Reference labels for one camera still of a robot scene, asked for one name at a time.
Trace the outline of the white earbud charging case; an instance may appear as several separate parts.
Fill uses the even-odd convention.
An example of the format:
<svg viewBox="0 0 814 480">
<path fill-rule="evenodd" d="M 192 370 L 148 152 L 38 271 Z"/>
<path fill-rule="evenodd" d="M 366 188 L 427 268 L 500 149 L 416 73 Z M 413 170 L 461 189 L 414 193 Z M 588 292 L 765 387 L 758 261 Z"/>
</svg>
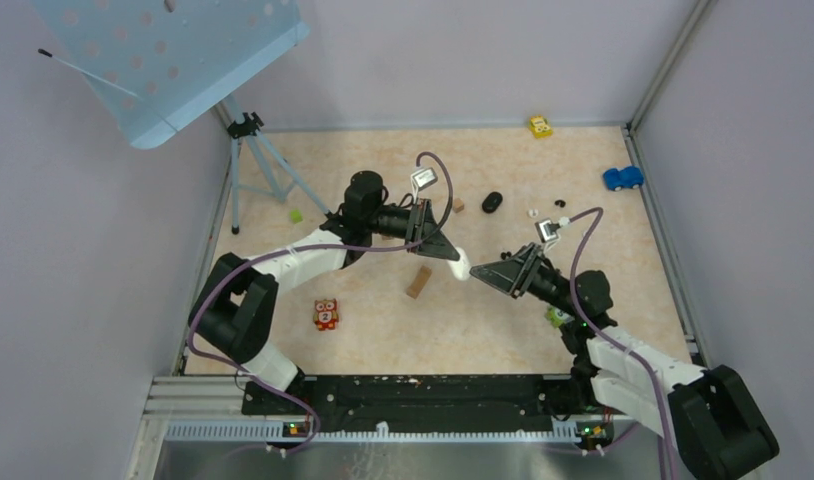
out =
<svg viewBox="0 0 814 480">
<path fill-rule="evenodd" d="M 446 263 L 456 280 L 467 281 L 470 278 L 471 263 L 466 254 L 460 253 L 457 260 L 447 260 Z"/>
</svg>

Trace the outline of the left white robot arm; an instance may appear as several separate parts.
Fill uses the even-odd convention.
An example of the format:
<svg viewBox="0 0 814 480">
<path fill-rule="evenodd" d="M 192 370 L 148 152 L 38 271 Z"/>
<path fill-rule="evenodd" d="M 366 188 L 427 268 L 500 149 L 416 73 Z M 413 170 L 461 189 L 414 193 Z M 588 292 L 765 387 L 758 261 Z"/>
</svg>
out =
<svg viewBox="0 0 814 480">
<path fill-rule="evenodd" d="M 352 176 L 339 211 L 305 238 L 262 258 L 220 256 L 192 307 L 191 332 L 235 368 L 265 383 L 266 401 L 275 410 L 297 410 L 304 397 L 297 381 L 300 369 L 269 339 L 277 300 L 372 252 L 376 234 L 401 239 L 404 250 L 454 267 L 462 267 L 465 259 L 434 219 L 430 201 L 417 200 L 411 207 L 386 204 L 382 177 L 361 171 Z"/>
</svg>

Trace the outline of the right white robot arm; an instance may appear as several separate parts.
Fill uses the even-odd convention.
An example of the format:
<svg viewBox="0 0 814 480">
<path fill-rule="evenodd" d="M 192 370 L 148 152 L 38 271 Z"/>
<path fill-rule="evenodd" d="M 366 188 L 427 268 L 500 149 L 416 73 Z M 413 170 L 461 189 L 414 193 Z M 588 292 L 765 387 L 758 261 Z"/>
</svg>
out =
<svg viewBox="0 0 814 480">
<path fill-rule="evenodd" d="M 608 311 L 600 270 L 566 278 L 530 244 L 473 266 L 473 278 L 512 297 L 530 294 L 564 315 L 559 330 L 574 357 L 572 404 L 633 418 L 668 442 L 696 479 L 740 479 L 780 453 L 779 442 L 739 373 L 671 357 L 620 328 Z"/>
</svg>

